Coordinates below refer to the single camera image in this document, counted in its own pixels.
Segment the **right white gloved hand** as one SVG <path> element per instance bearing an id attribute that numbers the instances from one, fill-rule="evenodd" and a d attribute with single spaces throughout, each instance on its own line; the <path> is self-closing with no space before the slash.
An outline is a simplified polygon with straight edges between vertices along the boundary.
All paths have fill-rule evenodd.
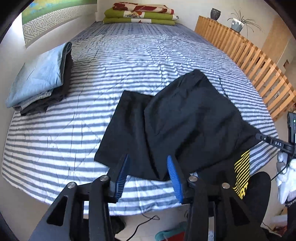
<path id="1" fill-rule="evenodd" d="M 277 154 L 277 176 L 278 200 L 281 204 L 291 202 L 295 199 L 295 159 L 288 162 L 287 153 L 279 151 Z"/>

